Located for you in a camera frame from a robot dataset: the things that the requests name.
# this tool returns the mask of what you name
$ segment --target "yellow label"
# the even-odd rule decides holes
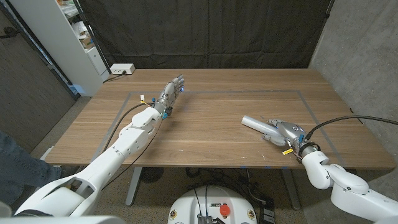
[[[293,152],[293,149],[292,149],[292,148],[290,148],[290,149],[288,149],[288,150],[282,152],[282,154],[283,154],[283,155],[286,155],[286,154],[291,153],[291,152]]]

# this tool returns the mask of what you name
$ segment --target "black curtain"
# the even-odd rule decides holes
[[[108,63],[307,68],[330,0],[81,0]]]

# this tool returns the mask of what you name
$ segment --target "white robot body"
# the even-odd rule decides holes
[[[230,224],[257,223],[253,207],[240,194],[219,186],[208,186],[207,193],[206,186],[195,190],[185,193],[174,202],[169,213],[169,224],[200,224],[198,215],[205,217],[206,209],[208,216],[213,220],[219,218],[222,222]],[[225,204],[230,209],[227,216],[220,213],[221,206]]]

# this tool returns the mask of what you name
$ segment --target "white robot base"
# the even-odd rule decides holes
[[[202,186],[174,202],[167,223],[255,224],[257,219],[251,204],[240,194],[225,187]]]

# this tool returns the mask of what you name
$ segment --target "table leg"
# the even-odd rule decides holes
[[[297,195],[297,189],[294,184],[294,179],[292,171],[290,169],[282,169],[282,175],[284,177],[284,182],[289,193],[290,202],[292,203],[292,208],[294,210],[300,210],[301,205],[299,201],[299,196]]]
[[[127,193],[126,205],[131,206],[134,201],[134,197],[136,196],[136,192],[138,189],[139,178],[141,176],[142,167],[135,167],[132,172],[129,192]]]

